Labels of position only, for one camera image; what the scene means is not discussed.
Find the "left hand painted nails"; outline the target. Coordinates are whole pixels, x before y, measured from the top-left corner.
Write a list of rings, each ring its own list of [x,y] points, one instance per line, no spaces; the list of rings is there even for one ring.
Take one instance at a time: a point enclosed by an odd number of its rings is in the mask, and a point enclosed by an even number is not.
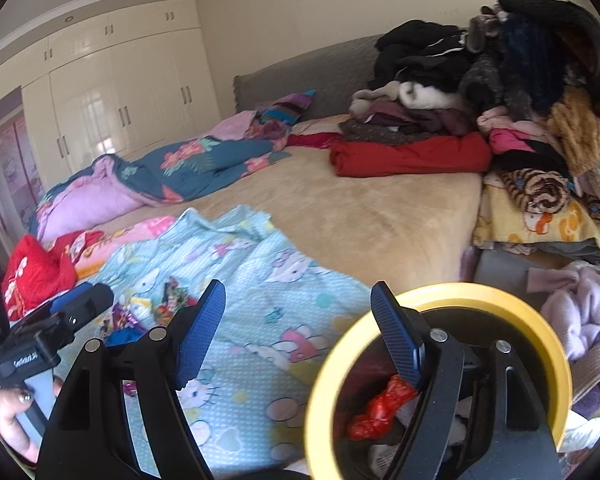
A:
[[[0,435],[25,462],[36,464],[40,447],[24,431],[17,416],[33,404],[33,391],[27,387],[0,390]]]

